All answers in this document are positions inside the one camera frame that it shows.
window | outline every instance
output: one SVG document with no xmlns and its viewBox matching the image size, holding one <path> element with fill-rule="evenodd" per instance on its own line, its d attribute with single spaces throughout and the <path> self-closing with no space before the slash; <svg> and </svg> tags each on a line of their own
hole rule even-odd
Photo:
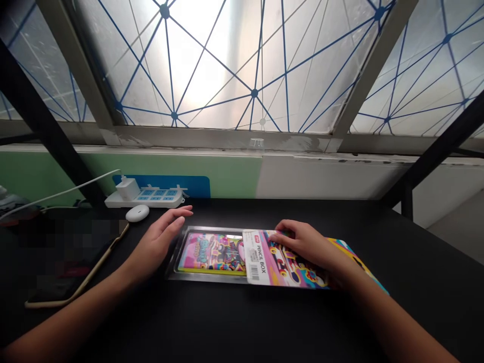
<svg viewBox="0 0 484 363">
<path fill-rule="evenodd" d="M 35 1 L 18 1 L 9 8 L 0 28 L 0 37 L 56 120 L 94 122 Z M 22 119 L 8 100 L 2 94 L 0 96 L 0 118 Z"/>
<path fill-rule="evenodd" d="M 441 135 L 484 89 L 483 18 L 482 1 L 420 1 L 350 131 Z"/>
<path fill-rule="evenodd" d="M 76 6 L 127 125 L 328 134 L 390 11 L 377 3 Z"/>
<path fill-rule="evenodd" d="M 418 155 L 484 89 L 481 0 L 25 0 L 10 16 L 0 35 L 54 117 L 107 145 Z"/>
</svg>

wall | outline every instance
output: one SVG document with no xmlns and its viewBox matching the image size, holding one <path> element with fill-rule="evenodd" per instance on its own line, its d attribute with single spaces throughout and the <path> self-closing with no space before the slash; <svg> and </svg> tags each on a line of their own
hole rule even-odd
<svg viewBox="0 0 484 363">
<path fill-rule="evenodd" d="M 428 231 L 484 264 L 484 190 L 432 224 Z"/>
<path fill-rule="evenodd" d="M 114 169 L 125 174 L 202 175 L 210 180 L 212 198 L 254 198 L 260 157 L 227 156 L 223 153 L 116 149 L 106 147 L 76 147 L 93 176 Z M 74 184 L 42 146 L 8 145 L 0 147 L 0 185 L 31 201 L 72 188 Z M 100 180 L 103 191 L 114 192 L 112 178 Z M 82 199 L 79 191 L 46 201 L 44 205 L 72 205 Z"/>
<path fill-rule="evenodd" d="M 351 154 L 263 157 L 239 151 L 167 150 L 77 146 L 94 176 L 120 168 L 125 174 L 202 175 L 212 198 L 378 199 L 416 157 Z M 73 186 L 39 145 L 0 147 L 0 185 L 30 200 Z M 111 177 L 101 181 L 114 191 Z M 484 187 L 484 160 L 449 158 L 414 190 L 414 219 L 427 228 Z M 72 205 L 79 192 L 46 202 Z"/>
</svg>

clear plastic packaging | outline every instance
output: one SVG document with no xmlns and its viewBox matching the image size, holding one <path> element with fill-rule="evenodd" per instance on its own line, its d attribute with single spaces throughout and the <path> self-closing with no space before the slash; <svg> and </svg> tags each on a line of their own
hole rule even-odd
<svg viewBox="0 0 484 363">
<path fill-rule="evenodd" d="M 176 241 L 166 278 L 247 284 L 242 231 L 187 226 Z"/>
</svg>

power outlet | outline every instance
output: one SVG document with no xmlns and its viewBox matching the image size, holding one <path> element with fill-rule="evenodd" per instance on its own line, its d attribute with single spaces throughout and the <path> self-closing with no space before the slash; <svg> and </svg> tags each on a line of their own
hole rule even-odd
<svg viewBox="0 0 484 363">
<path fill-rule="evenodd" d="M 183 188 L 173 189 L 140 188 L 140 193 L 130 201 L 124 201 L 118 191 L 111 194 L 104 201 L 108 208 L 132 208 L 144 204 L 150 208 L 176 208 L 185 202 Z"/>
</svg>

black metal frame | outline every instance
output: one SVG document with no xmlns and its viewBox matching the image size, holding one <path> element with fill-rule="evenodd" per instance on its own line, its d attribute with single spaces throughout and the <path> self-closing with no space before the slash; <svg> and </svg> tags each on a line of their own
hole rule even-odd
<svg viewBox="0 0 484 363">
<path fill-rule="evenodd" d="M 484 153 L 459 148 L 483 123 L 484 91 L 476 97 L 464 112 L 380 199 L 380 203 L 393 208 L 398 202 L 401 202 L 402 215 L 412 220 L 413 200 L 411 191 L 450 154 L 459 153 L 472 157 L 484 157 Z"/>
<path fill-rule="evenodd" d="M 465 156 L 470 156 L 470 157 L 479 157 L 484 159 L 484 153 L 480 151 L 473 151 L 473 150 L 466 150 L 466 149 L 461 149 L 457 148 L 454 151 L 456 154 L 461 154 Z"/>
<path fill-rule="evenodd" d="M 3 138 L 0 144 L 39 139 L 75 185 L 78 186 L 94 179 L 3 42 L 0 42 L 0 64 L 2 65 L 0 90 L 33 132 Z M 106 197 L 96 182 L 80 188 L 80 191 L 93 207 L 105 207 L 104 199 Z"/>
</svg>

